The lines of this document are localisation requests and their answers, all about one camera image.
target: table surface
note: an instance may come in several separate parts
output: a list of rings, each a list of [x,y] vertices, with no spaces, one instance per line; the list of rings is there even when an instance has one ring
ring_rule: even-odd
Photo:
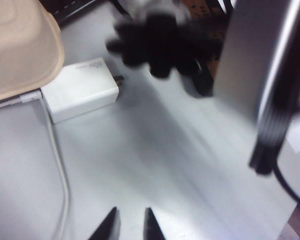
[[[249,167],[253,124],[172,71],[153,78],[109,55],[106,4],[65,26],[65,65],[103,57],[124,84],[116,103],[55,124],[70,185],[63,239],[85,240],[112,207],[121,240],[142,239],[152,207],[167,240],[275,240],[296,204]],[[279,165],[300,194],[300,152]],[[63,191],[39,101],[0,109],[0,240],[54,239]]]

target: white cable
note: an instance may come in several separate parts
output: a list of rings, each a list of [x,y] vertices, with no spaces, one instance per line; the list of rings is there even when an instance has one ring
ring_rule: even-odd
[[[16,97],[16,98],[13,98],[8,101],[4,101],[4,102],[0,103],[0,108],[9,106],[9,105],[13,105],[13,104],[18,104],[18,103],[21,103],[20,97]]]
[[[20,96],[4,101],[2,103],[0,103],[0,108],[3,108],[5,106],[9,106],[9,105],[13,105],[13,104],[18,104],[18,103],[27,103],[33,100],[38,100],[41,103],[41,106],[43,108],[43,112],[44,112],[44,116],[45,116],[45,120],[46,120],[46,125],[48,128],[48,134],[52,143],[52,149],[53,149],[53,154],[54,154],[54,158],[56,161],[56,165],[59,171],[59,175],[61,178],[61,182],[62,182],[62,189],[63,189],[63,194],[64,194],[64,200],[63,200],[63,209],[62,209],[62,218],[60,221],[60,228],[59,231],[57,233],[57,240],[61,240],[62,236],[64,234],[64,230],[65,230],[65,225],[66,225],[66,220],[67,220],[67,215],[68,215],[68,211],[69,211],[69,202],[70,202],[70,194],[69,194],[69,186],[68,186],[68,182],[67,182],[67,177],[66,177],[66,171],[65,168],[63,166],[61,157],[60,157],[60,152],[59,149],[57,147],[57,143],[56,143],[56,138],[54,135],[54,131],[53,131],[53,126],[51,123],[51,119],[50,119],[50,115],[46,106],[45,101],[42,98],[42,94],[39,90],[34,90],[34,91],[30,91],[24,94],[21,94]]]
[[[56,238],[57,240],[61,240],[62,236],[64,234],[67,215],[68,215],[68,211],[69,211],[69,202],[70,202],[70,199],[69,199],[70,198],[69,186],[68,186],[68,182],[67,182],[66,171],[64,169],[64,166],[63,166],[63,163],[62,163],[62,160],[61,160],[61,157],[60,157],[60,153],[59,153],[59,150],[58,150],[58,147],[57,147],[57,144],[56,144],[56,139],[55,139],[55,135],[54,135],[54,131],[53,131],[53,126],[52,126],[52,123],[51,123],[51,119],[50,119],[50,116],[49,116],[49,112],[48,112],[46,103],[43,100],[43,98],[40,98],[39,100],[40,100],[40,103],[41,103],[43,111],[44,111],[44,116],[45,116],[46,123],[47,123],[48,133],[49,133],[49,137],[51,139],[52,149],[53,149],[56,165],[58,167],[58,171],[59,171],[59,174],[60,174],[63,193],[64,193],[62,218],[61,218],[61,221],[60,221],[60,227],[59,227],[59,231],[57,233],[57,238]]]

